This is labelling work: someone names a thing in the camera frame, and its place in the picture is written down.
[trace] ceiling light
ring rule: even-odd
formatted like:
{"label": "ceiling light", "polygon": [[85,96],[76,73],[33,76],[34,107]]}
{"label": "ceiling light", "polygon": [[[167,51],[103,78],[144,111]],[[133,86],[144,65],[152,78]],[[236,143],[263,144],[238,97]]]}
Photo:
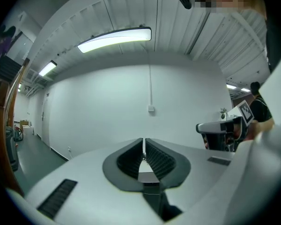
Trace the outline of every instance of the ceiling light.
{"label": "ceiling light", "polygon": [[249,90],[249,89],[246,89],[246,88],[242,88],[241,91],[250,92],[250,90]]}
{"label": "ceiling light", "polygon": [[55,68],[57,64],[54,61],[50,61],[46,67],[42,69],[42,71],[39,72],[39,75],[42,77],[45,76],[47,73],[49,73],[53,68]]}
{"label": "ceiling light", "polygon": [[151,28],[139,27],[117,30],[93,37],[87,41],[84,41],[83,43],[80,43],[78,48],[81,52],[86,53],[91,50],[112,44],[150,40]]}
{"label": "ceiling light", "polygon": [[232,86],[232,85],[227,84],[227,88],[229,88],[229,89],[235,89],[236,86]]}

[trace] floor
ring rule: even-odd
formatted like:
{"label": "floor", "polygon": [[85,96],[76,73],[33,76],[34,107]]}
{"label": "floor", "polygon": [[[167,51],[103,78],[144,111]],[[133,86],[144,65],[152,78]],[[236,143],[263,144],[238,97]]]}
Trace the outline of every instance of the floor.
{"label": "floor", "polygon": [[65,163],[38,136],[28,135],[17,143],[19,168],[15,177],[24,194],[44,176]]}

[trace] corrugated ceiling panel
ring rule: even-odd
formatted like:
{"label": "corrugated ceiling panel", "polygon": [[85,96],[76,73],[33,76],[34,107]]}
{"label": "corrugated ceiling panel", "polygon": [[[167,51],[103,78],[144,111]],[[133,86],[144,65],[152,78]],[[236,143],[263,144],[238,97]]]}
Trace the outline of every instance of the corrugated ceiling panel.
{"label": "corrugated ceiling panel", "polygon": [[255,12],[254,10],[244,10],[240,12],[244,19],[249,23],[249,25],[256,32],[263,46],[266,45],[266,23],[262,15]]}
{"label": "corrugated ceiling panel", "polygon": [[219,29],[223,18],[223,15],[219,14],[209,15],[205,26],[190,53],[190,56],[193,60],[197,60],[201,55],[201,58],[204,58],[204,51],[206,50],[206,47],[208,46],[210,40],[213,38],[217,30]]}
{"label": "corrugated ceiling panel", "polygon": [[[241,15],[265,44],[263,17],[251,10],[243,11]],[[40,70],[54,60],[58,64],[54,72],[59,74],[84,61],[142,52],[144,48],[147,51],[188,54],[206,16],[204,8],[187,10],[178,0],[103,0],[61,24],[39,50],[33,66]],[[92,36],[140,25],[151,27],[151,41],[111,45],[87,53],[81,53],[77,48],[80,42]],[[235,18],[210,14],[190,56],[194,60],[217,61],[229,82],[238,86],[267,78],[269,71],[261,53],[256,42]]]}
{"label": "corrugated ceiling panel", "polygon": [[157,15],[157,0],[105,0],[114,30],[150,27],[151,41],[120,44],[122,53],[154,50]]}
{"label": "corrugated ceiling panel", "polygon": [[246,92],[243,91],[237,91],[235,93],[230,93],[230,98],[231,100],[236,99],[236,98],[240,98],[243,97],[245,95],[248,95]]}

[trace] white wall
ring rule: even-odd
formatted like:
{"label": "white wall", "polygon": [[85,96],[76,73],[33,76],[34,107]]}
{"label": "white wall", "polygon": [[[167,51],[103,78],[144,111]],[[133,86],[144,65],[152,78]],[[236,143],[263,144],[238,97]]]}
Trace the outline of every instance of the white wall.
{"label": "white wall", "polygon": [[22,65],[25,60],[25,54],[30,50],[32,41],[22,34],[10,48],[7,56]]}
{"label": "white wall", "polygon": [[19,28],[21,25],[19,15],[21,14],[21,12],[21,8],[17,4],[15,4],[2,23],[6,26],[5,30],[9,29],[11,26],[15,26],[16,29],[14,37],[19,33]]}
{"label": "white wall", "polygon": [[15,98],[15,108],[14,108],[14,121],[19,122],[20,120],[28,120],[28,104],[29,98],[24,94],[18,92]]}
{"label": "white wall", "polygon": [[139,137],[204,148],[196,124],[219,120],[221,107],[232,108],[218,65],[168,53],[149,60],[153,115],[145,53],[110,56],[61,74],[52,86],[51,147],[67,158],[68,146],[77,156]]}
{"label": "white wall", "polygon": [[34,42],[41,31],[41,27],[36,21],[34,21],[33,18],[23,12],[23,22],[20,26],[20,30],[23,32],[23,34],[25,34],[26,37]]}

